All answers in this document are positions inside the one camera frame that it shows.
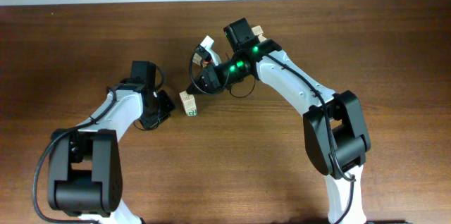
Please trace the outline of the wooden block green R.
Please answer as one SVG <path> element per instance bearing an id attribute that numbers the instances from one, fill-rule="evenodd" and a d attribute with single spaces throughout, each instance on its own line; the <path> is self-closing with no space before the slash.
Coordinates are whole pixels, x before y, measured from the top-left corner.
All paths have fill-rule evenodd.
<path id="1" fill-rule="evenodd" d="M 188 94 L 186 91 L 180 92 L 180 100 L 185 110 L 196 109 L 195 97 L 192 94 Z"/>

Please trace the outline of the plain wooden picture block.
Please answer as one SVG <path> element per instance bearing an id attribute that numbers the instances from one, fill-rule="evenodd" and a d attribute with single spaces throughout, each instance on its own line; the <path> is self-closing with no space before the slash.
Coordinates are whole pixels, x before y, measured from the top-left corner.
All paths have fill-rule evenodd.
<path id="1" fill-rule="evenodd" d="M 197 115 L 197 109 L 195 107 L 187 108 L 185 110 L 185 112 L 186 112 L 186 115 L 189 117 Z"/>

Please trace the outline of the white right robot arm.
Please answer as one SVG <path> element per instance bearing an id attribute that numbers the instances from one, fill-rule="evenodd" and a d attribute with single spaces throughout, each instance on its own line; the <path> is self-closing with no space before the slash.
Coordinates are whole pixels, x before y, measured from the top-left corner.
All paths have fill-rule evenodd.
<path id="1" fill-rule="evenodd" d="M 220 94 L 247 76 L 276 90 L 301 115 L 307 156 L 325 178 L 328 222 L 366 223 L 361 178 L 371 140 L 357 96 L 349 90 L 339 94 L 315 81 L 245 18 L 223 31 L 233 55 L 221 61 L 212 49 L 213 39 L 205 37 L 190 57 L 189 64 L 202 69 L 189 74 L 187 93 Z"/>

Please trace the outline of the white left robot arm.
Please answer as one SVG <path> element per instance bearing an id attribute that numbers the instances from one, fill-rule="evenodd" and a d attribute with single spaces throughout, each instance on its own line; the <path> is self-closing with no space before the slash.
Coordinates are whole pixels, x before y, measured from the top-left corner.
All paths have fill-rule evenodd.
<path id="1" fill-rule="evenodd" d="M 131 125 L 151 131 L 170 117 L 175 105 L 156 82 L 160 72 L 133 61 L 130 76 L 107 89 L 87 120 L 52 133 L 42 156 L 49 159 L 47 201 L 68 215 L 67 223 L 143 223 L 122 199 L 118 143 Z"/>

